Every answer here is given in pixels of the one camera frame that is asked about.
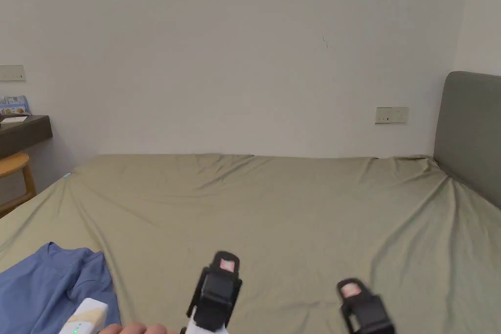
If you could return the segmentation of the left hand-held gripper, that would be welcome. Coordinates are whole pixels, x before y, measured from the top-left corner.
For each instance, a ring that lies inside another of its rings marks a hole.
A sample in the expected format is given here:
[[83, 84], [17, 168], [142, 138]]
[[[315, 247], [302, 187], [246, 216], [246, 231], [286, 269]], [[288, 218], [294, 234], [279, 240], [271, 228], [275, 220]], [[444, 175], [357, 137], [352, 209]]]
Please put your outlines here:
[[98, 334], [105, 327], [108, 305], [86, 298], [64, 323], [59, 334]]

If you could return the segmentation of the person's left hand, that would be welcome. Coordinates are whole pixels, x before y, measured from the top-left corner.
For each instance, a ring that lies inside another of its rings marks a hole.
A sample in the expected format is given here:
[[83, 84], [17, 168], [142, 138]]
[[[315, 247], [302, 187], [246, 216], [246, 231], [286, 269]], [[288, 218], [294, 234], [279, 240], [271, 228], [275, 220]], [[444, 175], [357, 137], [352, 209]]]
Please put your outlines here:
[[108, 325], [99, 334], [178, 334], [178, 332], [159, 323], [147, 326], [144, 323], [133, 322], [125, 326], [117, 323]]

